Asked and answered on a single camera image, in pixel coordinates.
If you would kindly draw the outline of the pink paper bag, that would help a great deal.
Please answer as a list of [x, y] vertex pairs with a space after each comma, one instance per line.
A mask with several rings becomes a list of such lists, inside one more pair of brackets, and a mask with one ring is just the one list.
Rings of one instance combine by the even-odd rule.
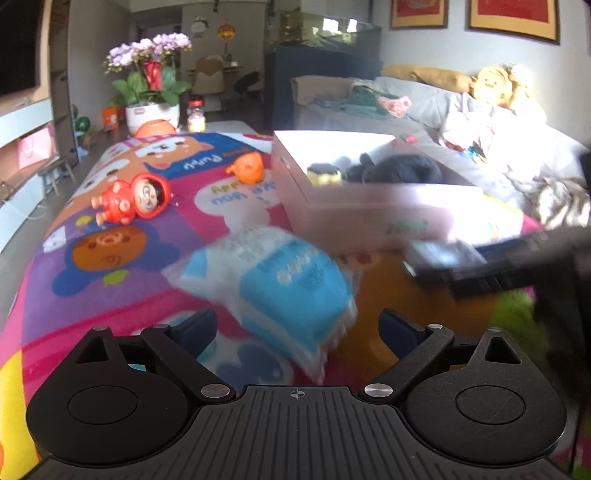
[[47, 125], [19, 138], [17, 154], [20, 169], [52, 159], [55, 155], [52, 127]]

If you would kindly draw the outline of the red framed picture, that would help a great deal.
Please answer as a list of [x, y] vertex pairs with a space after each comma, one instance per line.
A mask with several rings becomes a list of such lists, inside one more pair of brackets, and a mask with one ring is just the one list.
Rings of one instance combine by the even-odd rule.
[[393, 0], [392, 29], [441, 28], [448, 26], [445, 0]]
[[471, 30], [560, 43], [559, 6], [555, 0], [471, 0]]

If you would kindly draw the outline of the watermelon ball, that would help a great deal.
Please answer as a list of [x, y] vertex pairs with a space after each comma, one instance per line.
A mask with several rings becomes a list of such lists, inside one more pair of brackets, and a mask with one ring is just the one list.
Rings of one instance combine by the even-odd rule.
[[84, 136], [91, 130], [91, 121], [87, 116], [81, 116], [74, 120], [74, 132], [77, 136]]

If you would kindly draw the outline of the Hello Kitty camera keychain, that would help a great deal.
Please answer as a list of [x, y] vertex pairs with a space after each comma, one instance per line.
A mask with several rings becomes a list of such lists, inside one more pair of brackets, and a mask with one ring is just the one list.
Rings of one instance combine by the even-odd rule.
[[342, 171], [330, 163], [315, 163], [308, 166], [307, 177], [312, 185], [327, 186], [342, 183]]

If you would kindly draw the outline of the black television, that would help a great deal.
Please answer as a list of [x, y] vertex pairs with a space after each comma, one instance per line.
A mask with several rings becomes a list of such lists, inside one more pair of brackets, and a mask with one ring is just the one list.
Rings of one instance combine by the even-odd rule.
[[40, 85], [39, 43], [44, 2], [1, 2], [1, 95]]

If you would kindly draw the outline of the blue tissue pack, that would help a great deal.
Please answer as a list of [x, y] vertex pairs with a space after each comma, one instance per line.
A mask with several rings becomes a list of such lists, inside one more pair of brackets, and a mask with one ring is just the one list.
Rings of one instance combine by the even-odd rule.
[[175, 288], [224, 306], [315, 383], [356, 322], [355, 281], [331, 256], [279, 227], [230, 233], [164, 268]]

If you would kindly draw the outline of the yellow hanging ornament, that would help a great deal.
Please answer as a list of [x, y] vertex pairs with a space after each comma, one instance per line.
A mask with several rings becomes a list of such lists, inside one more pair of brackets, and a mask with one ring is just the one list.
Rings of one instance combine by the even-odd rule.
[[224, 54], [228, 54], [228, 42], [235, 38], [236, 29], [228, 21], [217, 28], [216, 35], [224, 43]]

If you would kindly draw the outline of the red doll toy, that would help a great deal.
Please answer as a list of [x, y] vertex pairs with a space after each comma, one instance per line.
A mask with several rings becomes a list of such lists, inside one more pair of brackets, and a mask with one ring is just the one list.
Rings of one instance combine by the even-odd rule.
[[150, 220], [168, 206], [172, 194], [168, 181], [152, 173], [140, 173], [131, 182], [116, 180], [101, 195], [91, 198], [98, 226], [129, 225], [134, 219]]

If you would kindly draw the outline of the green clothing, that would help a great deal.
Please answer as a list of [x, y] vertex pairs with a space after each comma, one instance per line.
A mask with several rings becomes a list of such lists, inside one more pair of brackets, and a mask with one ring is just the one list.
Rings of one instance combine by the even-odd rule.
[[314, 103], [323, 108], [332, 109], [349, 115], [386, 120], [394, 118], [384, 112], [377, 102], [377, 97], [384, 95], [392, 98], [399, 98], [369, 86], [355, 84], [349, 89], [349, 96], [342, 99], [315, 98]]

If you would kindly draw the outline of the orange round bucket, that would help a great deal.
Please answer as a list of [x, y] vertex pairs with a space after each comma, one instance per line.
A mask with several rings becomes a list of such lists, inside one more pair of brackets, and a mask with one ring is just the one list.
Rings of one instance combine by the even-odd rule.
[[135, 131], [136, 139], [176, 134], [176, 128], [164, 119], [149, 120]]

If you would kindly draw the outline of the grey sofa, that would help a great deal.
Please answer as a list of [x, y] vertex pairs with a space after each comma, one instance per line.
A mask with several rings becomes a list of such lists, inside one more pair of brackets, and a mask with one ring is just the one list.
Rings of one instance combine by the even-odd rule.
[[579, 159], [587, 148], [539, 119], [476, 100], [468, 93], [406, 80], [356, 80], [351, 88], [355, 84], [407, 96], [413, 106], [404, 118], [379, 120], [312, 103], [301, 109], [297, 128], [414, 137], [416, 148], [426, 155], [531, 217], [529, 202], [513, 180], [525, 182], [546, 176], [585, 180]]

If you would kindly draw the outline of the purple orchid flower pot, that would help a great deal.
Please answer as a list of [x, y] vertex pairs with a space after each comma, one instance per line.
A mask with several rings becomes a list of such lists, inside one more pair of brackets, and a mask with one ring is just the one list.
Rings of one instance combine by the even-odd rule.
[[176, 61], [191, 48], [187, 35], [162, 33], [109, 50], [103, 63], [105, 73], [126, 74], [112, 81], [116, 90], [113, 104], [124, 108], [130, 134], [154, 120], [179, 126], [180, 99], [190, 83], [177, 78]]

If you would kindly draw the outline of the pink pig plush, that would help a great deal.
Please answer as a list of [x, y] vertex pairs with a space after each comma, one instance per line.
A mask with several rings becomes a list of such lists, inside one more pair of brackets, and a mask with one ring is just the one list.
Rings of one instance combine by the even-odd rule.
[[384, 95], [377, 97], [380, 108], [394, 118], [404, 118], [408, 110], [413, 106], [413, 102], [407, 96], [392, 98]]

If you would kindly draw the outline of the yellow cushion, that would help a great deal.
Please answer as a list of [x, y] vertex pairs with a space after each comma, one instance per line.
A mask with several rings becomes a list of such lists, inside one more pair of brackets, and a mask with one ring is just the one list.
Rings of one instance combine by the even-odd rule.
[[461, 72], [414, 64], [392, 64], [384, 66], [382, 75], [400, 80], [418, 82], [456, 93], [470, 93], [475, 82], [473, 77]]

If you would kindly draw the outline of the black plush toy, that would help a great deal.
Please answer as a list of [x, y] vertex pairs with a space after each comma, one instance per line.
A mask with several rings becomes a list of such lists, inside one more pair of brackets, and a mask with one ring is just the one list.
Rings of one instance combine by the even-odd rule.
[[368, 153], [346, 170], [345, 180], [362, 184], [441, 184], [444, 174], [437, 162], [417, 154], [391, 155], [381, 161]]

